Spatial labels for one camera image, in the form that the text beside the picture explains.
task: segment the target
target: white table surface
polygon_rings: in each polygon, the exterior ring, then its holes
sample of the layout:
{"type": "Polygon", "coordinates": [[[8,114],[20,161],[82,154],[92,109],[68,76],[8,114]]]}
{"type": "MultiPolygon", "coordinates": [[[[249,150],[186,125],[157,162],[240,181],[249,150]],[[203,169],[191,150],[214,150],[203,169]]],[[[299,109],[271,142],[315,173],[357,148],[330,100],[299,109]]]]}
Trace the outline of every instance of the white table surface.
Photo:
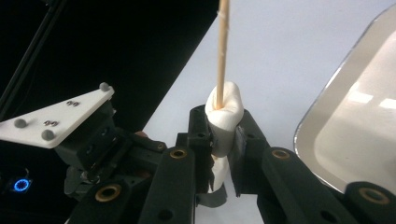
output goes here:
{"type": "MultiPolygon", "coordinates": [[[[293,149],[294,132],[370,22],[396,0],[231,0],[226,80],[235,82],[271,146],[293,149]]],[[[163,98],[144,131],[175,145],[189,111],[216,86],[219,23],[163,98]]],[[[199,206],[195,223],[262,223],[256,197],[234,197],[215,209],[199,206]]]]}

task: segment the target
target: blue light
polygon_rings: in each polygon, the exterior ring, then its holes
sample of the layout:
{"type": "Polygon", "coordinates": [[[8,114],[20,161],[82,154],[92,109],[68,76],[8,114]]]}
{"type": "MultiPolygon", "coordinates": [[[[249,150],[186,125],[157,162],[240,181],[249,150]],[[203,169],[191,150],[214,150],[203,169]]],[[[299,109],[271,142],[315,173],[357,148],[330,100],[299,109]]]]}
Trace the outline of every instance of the blue light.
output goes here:
{"type": "Polygon", "coordinates": [[[20,179],[14,184],[14,190],[17,192],[23,192],[30,186],[30,181],[27,179],[20,179]]]}

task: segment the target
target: wooden stick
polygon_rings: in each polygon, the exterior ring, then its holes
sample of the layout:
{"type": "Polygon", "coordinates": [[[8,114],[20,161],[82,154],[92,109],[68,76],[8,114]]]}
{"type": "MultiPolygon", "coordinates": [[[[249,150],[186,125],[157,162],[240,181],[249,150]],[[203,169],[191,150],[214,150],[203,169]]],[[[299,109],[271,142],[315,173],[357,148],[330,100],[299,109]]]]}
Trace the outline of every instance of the wooden stick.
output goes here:
{"type": "Polygon", "coordinates": [[[230,15],[230,0],[220,0],[219,3],[219,52],[218,52],[218,87],[216,109],[222,109],[225,61],[227,52],[228,23],[230,15]]]}

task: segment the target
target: metal plate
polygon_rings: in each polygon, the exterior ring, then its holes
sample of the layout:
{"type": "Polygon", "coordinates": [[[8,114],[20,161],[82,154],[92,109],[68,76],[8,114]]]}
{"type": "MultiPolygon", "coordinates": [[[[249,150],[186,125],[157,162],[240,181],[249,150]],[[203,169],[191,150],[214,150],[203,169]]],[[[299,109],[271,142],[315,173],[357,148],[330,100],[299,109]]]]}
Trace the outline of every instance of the metal plate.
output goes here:
{"type": "Polygon", "coordinates": [[[300,123],[295,150],[328,185],[396,194],[396,6],[373,21],[300,123]]]}

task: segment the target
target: marshmallow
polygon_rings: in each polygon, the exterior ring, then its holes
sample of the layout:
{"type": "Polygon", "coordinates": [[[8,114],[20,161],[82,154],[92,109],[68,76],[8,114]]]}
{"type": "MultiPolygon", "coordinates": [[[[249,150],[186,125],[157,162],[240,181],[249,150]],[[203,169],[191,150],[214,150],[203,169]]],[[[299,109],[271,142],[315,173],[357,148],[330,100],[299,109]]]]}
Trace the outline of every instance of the marshmallow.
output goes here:
{"type": "Polygon", "coordinates": [[[205,106],[205,113],[209,121],[210,129],[214,135],[212,145],[212,157],[214,166],[212,172],[215,176],[213,190],[218,190],[228,173],[229,163],[227,155],[233,147],[233,138],[235,127],[244,116],[244,107],[239,93],[239,88],[233,82],[224,83],[223,105],[222,109],[216,109],[217,88],[209,95],[205,106]]]}
{"type": "Polygon", "coordinates": [[[214,143],[212,154],[222,158],[227,156],[233,147],[233,136],[235,127],[244,116],[244,107],[242,105],[239,88],[233,82],[224,83],[222,109],[216,110],[215,88],[207,99],[205,112],[209,120],[209,126],[214,134],[214,143]]]}

